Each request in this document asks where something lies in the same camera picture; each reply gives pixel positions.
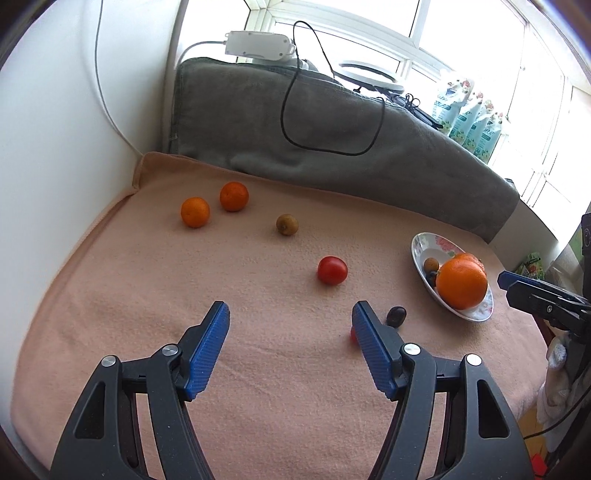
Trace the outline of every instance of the tangerine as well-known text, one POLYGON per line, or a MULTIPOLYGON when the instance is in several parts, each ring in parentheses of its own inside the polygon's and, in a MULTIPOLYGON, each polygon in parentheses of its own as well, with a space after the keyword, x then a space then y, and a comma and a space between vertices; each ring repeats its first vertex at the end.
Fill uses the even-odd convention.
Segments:
POLYGON ((475 307, 488 289, 484 266, 471 254, 459 254, 445 262, 435 284, 443 301, 456 310, 475 307))
POLYGON ((239 181, 226 183, 220 191, 220 203, 227 212, 239 212, 248 203, 248 189, 239 181))
POLYGON ((480 261, 479 258, 476 258, 474 255, 469 254, 468 252, 462 252, 461 254, 457 254, 456 258, 466 258, 467 260, 472 260, 474 263, 476 263, 481 269, 484 270, 484 265, 482 264, 482 262, 480 261))
POLYGON ((191 197, 181 205, 181 218, 185 225, 199 228, 209 220, 209 204, 201 197, 191 197))

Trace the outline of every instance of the white cloth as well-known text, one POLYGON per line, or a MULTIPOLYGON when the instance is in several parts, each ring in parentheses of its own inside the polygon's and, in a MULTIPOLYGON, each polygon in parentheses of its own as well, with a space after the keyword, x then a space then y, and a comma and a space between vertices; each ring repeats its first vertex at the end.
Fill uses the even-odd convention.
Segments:
MULTIPOLYGON (((538 422, 543 425, 544 430, 559 421, 591 385, 591 368, 589 367, 572 385, 570 384, 569 376, 564 368, 568 355, 567 345, 567 336, 555 337, 546 354, 548 371, 546 372, 546 381, 538 393, 537 403, 538 422)), ((591 395, 588 395, 564 422, 544 435, 546 448, 549 452, 558 448, 579 410, 590 400, 591 395)))

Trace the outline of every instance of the kiwi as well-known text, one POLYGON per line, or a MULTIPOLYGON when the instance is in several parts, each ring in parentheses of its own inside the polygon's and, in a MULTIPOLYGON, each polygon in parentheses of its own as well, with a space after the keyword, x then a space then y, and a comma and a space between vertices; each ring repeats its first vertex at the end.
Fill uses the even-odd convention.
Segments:
POLYGON ((423 264, 423 270, 427 275, 429 275, 431 272, 436 272, 439 270, 439 262, 435 258, 429 257, 423 264))
POLYGON ((279 216, 275 222, 275 226, 281 235, 289 236, 294 235, 298 231, 300 224, 293 215, 285 213, 279 216))

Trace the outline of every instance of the white wall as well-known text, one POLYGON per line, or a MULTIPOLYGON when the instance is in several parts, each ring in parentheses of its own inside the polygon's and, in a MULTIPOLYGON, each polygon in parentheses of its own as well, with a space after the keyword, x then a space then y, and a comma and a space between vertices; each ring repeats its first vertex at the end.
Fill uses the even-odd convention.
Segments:
POLYGON ((540 253, 545 271, 563 249, 545 223, 521 199, 490 245, 510 271, 532 252, 540 253))
MULTIPOLYGON (((178 3, 105 0, 103 91, 119 128, 143 152, 160 147, 164 67, 178 3)), ((28 325, 70 250, 130 185, 136 161, 98 100, 99 5, 57 0, 0 70, 0 423, 15 443, 9 405, 28 325)))

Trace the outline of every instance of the red object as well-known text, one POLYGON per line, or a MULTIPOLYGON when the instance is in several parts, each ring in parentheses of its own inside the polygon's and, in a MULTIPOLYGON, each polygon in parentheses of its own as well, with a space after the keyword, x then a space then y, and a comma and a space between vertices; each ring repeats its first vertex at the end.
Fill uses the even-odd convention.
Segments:
POLYGON ((353 325, 351 325, 351 331, 349 332, 349 335, 350 335, 351 343, 354 343, 355 345, 359 345, 357 343, 357 335, 355 334, 355 327, 353 327, 353 325))
POLYGON ((347 278, 347 264, 338 257, 324 257, 318 264, 318 279, 327 285, 338 285, 347 278))
POLYGON ((536 453, 531 457, 531 466, 534 470, 534 475, 536 476, 544 476, 548 471, 548 467, 546 467, 544 459, 539 453, 536 453))

